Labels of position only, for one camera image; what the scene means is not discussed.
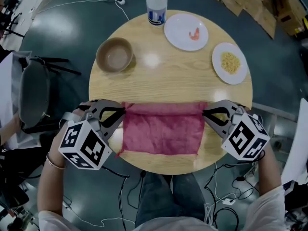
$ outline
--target jeans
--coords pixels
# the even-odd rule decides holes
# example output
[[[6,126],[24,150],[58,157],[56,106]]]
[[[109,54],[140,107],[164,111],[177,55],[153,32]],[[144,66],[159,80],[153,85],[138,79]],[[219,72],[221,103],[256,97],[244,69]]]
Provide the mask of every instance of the jeans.
[[[160,217],[194,217],[204,221],[205,200],[193,174],[171,176],[147,172],[135,227]]]

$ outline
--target water bottle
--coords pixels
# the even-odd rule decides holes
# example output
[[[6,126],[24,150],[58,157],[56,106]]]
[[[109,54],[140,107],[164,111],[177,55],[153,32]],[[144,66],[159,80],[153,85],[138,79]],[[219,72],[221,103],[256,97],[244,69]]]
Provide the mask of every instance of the water bottle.
[[[168,0],[146,0],[149,22],[160,26],[165,23]]]

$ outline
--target gray floor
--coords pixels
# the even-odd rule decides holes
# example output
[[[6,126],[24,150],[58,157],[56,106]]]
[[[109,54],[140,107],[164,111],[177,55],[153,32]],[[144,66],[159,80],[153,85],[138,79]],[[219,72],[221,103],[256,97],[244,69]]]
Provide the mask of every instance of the gray floor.
[[[78,0],[54,0],[48,7],[72,1]],[[126,2],[123,8],[129,18],[146,12],[145,0]],[[247,58],[253,82],[253,101],[297,115],[300,98],[305,96],[301,90],[304,90],[307,76],[298,54],[299,44],[279,26],[275,40],[272,40],[249,14],[242,12],[236,17],[215,0],[168,0],[168,8],[202,15],[222,27],[233,37]],[[81,101],[89,98],[89,77],[96,50],[125,22],[122,11],[113,2],[65,5],[36,16],[20,50],[32,50],[38,56],[68,58],[71,61],[68,66],[82,72],[80,77],[68,73],[53,77],[53,115],[60,116],[64,111],[71,111]],[[218,162],[218,166],[223,162],[233,161],[227,155]],[[108,159],[106,166],[119,173],[131,175],[123,191],[123,208],[125,218],[134,220],[136,211],[127,205],[126,196],[129,188],[137,182],[140,170],[113,156]],[[234,191],[231,182],[234,177],[245,173],[247,169],[242,167],[223,168],[218,172],[218,196],[223,197]],[[213,170],[212,165],[195,173],[201,187]],[[120,216],[117,196],[121,183],[122,179],[103,169],[92,172],[76,170],[70,165],[65,173],[65,195],[72,199],[72,208],[81,218],[99,225],[103,218]],[[248,186],[243,184],[241,189],[244,191]],[[212,203],[212,198],[205,190],[204,194],[206,200]],[[254,194],[232,206],[239,214],[240,227],[244,224],[247,206],[255,198]],[[137,204],[138,189],[131,195],[131,201]],[[71,213],[65,213],[64,216],[81,230],[99,229],[81,222]],[[220,214],[220,230],[232,230],[235,223],[235,217],[231,213]],[[123,228],[120,220],[106,221],[105,224],[107,230]],[[127,227],[128,230],[133,229],[130,224]]]

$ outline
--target sleeve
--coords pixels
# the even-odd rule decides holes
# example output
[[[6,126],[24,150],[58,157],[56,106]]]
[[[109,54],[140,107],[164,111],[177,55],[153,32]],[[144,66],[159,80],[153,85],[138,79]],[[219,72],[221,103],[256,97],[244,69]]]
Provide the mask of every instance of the sleeve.
[[[243,231],[283,231],[284,189],[279,186],[255,200],[248,208]]]
[[[68,220],[51,211],[40,211],[38,220],[41,231],[79,231]]]

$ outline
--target noodles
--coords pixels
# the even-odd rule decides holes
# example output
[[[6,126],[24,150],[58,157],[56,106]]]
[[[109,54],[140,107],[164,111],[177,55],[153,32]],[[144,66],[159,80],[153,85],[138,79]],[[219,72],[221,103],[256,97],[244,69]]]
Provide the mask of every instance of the noodles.
[[[240,59],[232,54],[231,52],[223,52],[221,54],[221,67],[227,71],[229,74],[236,74],[239,69],[241,62]]]

